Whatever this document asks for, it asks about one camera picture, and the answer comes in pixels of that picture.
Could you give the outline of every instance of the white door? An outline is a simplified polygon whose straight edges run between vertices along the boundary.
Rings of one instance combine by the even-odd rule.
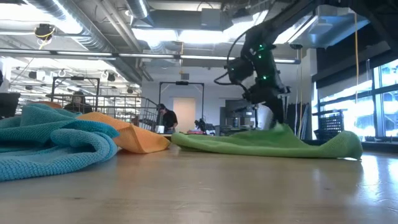
[[[195,99],[175,97],[173,111],[177,115],[178,132],[186,133],[195,128]]]

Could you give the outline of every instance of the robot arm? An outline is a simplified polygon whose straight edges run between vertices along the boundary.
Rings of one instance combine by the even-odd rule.
[[[299,19],[315,10],[319,5],[354,8],[360,0],[296,0],[274,18],[264,21],[245,32],[246,38],[241,56],[228,61],[229,80],[234,85],[253,75],[256,71],[256,84],[249,89],[244,87],[243,98],[252,104],[263,103],[268,106],[278,122],[284,122],[284,106],[280,95],[290,93],[276,69],[272,49],[279,34],[293,26]]]

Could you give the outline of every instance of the blue towel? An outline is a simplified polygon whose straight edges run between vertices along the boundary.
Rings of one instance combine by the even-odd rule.
[[[0,120],[0,181],[66,174],[113,157],[119,133],[76,116],[31,104],[21,116]]]

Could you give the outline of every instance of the table surface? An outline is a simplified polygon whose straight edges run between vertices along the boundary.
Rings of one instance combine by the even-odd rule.
[[[80,172],[0,183],[0,223],[398,223],[398,157],[121,151]]]

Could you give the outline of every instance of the microfiber cloth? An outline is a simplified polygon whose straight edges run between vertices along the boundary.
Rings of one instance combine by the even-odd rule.
[[[0,120],[0,181],[73,172],[115,155],[111,126],[30,104],[21,116]]]
[[[98,112],[83,114],[77,118],[89,121],[99,121],[112,126],[120,133],[120,135],[114,138],[113,141],[115,141],[119,147],[131,152],[158,152],[167,149],[170,144],[169,140],[159,134]]]
[[[350,131],[339,133],[322,146],[309,146],[286,124],[278,124],[267,131],[246,131],[227,137],[175,133],[172,142],[182,148],[249,156],[360,159],[363,152],[361,141]]]

